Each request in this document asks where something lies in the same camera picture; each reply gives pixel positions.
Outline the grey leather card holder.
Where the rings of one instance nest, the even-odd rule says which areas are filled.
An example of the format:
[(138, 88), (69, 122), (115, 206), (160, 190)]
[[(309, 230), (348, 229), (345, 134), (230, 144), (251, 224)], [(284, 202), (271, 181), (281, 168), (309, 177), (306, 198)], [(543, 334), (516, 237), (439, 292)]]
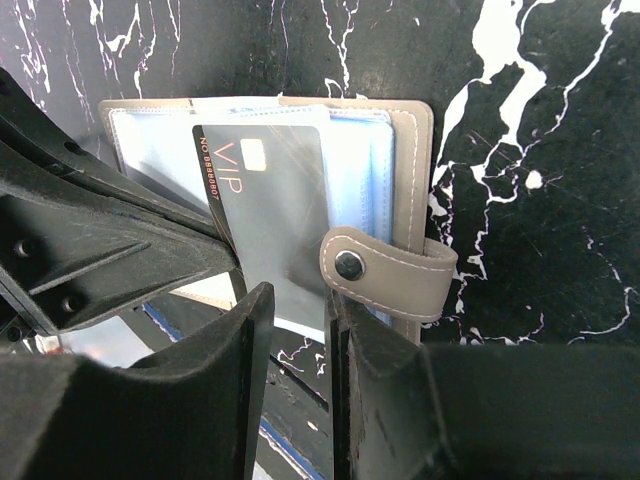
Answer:
[[(329, 230), (319, 251), (325, 292), (361, 304), (412, 342), (443, 311), (458, 260), (426, 235), (434, 118), (413, 100), (216, 97), (106, 100), (104, 127), (121, 170), (165, 199), (203, 214), (224, 238), (202, 176), (196, 125), (311, 125), (321, 138)], [(216, 306), (248, 290), (239, 267), (228, 286), (186, 294)]]

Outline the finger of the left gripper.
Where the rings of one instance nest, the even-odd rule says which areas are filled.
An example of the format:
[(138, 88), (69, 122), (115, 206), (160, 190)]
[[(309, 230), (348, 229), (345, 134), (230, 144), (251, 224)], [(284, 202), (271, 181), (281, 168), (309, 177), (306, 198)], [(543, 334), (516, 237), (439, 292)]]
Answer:
[(233, 270), (202, 215), (142, 187), (1, 76), (1, 322), (55, 335)]

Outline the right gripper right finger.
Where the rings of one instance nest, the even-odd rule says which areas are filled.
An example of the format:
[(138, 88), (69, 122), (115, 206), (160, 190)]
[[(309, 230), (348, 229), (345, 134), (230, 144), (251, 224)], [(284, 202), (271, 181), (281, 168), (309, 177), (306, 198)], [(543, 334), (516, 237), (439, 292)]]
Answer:
[(415, 345), (329, 291), (337, 479), (635, 479), (639, 352)]

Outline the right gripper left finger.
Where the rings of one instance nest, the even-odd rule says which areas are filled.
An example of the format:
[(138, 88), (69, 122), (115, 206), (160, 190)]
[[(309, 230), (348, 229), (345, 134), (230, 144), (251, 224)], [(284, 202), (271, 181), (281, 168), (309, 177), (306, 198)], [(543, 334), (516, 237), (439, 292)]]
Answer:
[(248, 479), (274, 326), (263, 282), (179, 342), (110, 368), (1, 358), (5, 479)]

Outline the dark grey credit card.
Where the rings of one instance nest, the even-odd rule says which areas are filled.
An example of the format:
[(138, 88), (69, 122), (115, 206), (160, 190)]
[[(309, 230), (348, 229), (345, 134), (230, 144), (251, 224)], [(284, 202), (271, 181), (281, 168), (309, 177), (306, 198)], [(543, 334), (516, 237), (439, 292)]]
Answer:
[(311, 125), (196, 125), (202, 176), (247, 289), (269, 282), (276, 323), (312, 337), (324, 328), (319, 251), (329, 230), (321, 138)]

